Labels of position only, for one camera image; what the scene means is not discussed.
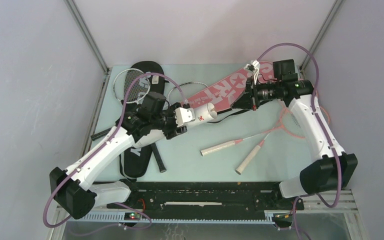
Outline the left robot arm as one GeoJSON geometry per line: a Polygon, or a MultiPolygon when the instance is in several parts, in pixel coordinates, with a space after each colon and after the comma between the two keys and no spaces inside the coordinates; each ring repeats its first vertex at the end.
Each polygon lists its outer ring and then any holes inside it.
{"type": "Polygon", "coordinates": [[[178,102],[164,109],[165,103],[164,95],[148,93],[81,159],[65,169],[55,167],[49,174],[51,199],[76,220],[97,206],[113,202],[120,202],[125,208],[136,206],[138,194],[123,182],[95,185],[94,181],[124,151],[187,132],[187,124],[195,120],[194,110],[189,104],[178,102]]]}

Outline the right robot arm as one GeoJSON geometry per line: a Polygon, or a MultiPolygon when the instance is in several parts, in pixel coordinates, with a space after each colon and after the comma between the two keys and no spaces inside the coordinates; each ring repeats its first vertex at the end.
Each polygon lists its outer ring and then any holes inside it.
{"type": "Polygon", "coordinates": [[[271,204],[284,209],[292,197],[314,195],[346,187],[358,165],[353,153],[346,153],[335,139],[324,119],[315,90],[309,80],[300,80],[292,59],[273,63],[274,80],[259,83],[260,63],[245,65],[251,76],[245,89],[232,104],[233,109],[257,110],[260,105],[280,100],[292,113],[303,131],[310,149],[312,163],[300,171],[299,176],[281,181],[271,194],[271,204]]]}

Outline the white shuttlecock tube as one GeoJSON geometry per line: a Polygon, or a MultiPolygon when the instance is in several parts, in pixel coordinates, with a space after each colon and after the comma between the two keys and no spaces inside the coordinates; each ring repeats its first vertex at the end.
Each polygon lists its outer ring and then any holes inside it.
{"type": "Polygon", "coordinates": [[[215,106],[210,102],[196,108],[190,108],[190,110],[194,119],[186,123],[188,128],[213,121],[218,117],[215,106]]]}

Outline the pink sport racket bag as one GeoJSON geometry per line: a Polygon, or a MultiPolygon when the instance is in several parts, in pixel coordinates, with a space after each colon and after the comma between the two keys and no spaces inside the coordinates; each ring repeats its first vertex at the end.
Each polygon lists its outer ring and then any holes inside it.
{"type": "Polygon", "coordinates": [[[244,67],[226,76],[218,82],[194,93],[187,98],[192,108],[211,103],[218,113],[231,110],[233,102],[240,97],[246,87],[247,79],[252,79],[256,71],[244,67]]]}

